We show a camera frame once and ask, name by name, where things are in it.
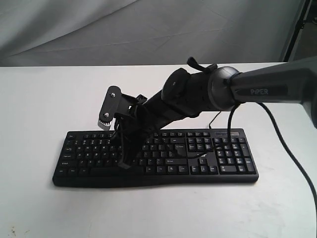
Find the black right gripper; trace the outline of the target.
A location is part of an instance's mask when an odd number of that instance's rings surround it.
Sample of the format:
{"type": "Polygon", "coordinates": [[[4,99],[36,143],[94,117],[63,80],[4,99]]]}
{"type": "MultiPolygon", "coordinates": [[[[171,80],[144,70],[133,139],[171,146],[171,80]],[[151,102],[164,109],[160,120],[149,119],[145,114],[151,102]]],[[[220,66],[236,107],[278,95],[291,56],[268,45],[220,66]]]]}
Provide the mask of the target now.
{"type": "Polygon", "coordinates": [[[161,129],[160,106],[133,106],[132,117],[115,120],[115,140],[121,143],[118,166],[129,169],[145,140],[161,129]]]}

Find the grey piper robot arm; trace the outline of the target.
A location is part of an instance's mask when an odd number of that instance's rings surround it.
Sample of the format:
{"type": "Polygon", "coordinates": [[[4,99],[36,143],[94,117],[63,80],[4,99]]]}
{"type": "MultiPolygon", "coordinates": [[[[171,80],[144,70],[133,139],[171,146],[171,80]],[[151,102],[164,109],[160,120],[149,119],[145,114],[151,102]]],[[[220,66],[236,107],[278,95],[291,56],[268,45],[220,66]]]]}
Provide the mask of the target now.
{"type": "Polygon", "coordinates": [[[317,59],[315,57],[258,70],[239,72],[210,65],[190,74],[174,71],[149,99],[130,98],[115,113],[121,143],[119,166],[128,169],[145,140],[168,124],[196,118],[202,112],[228,112],[243,103],[295,103],[317,122],[317,59]]]}

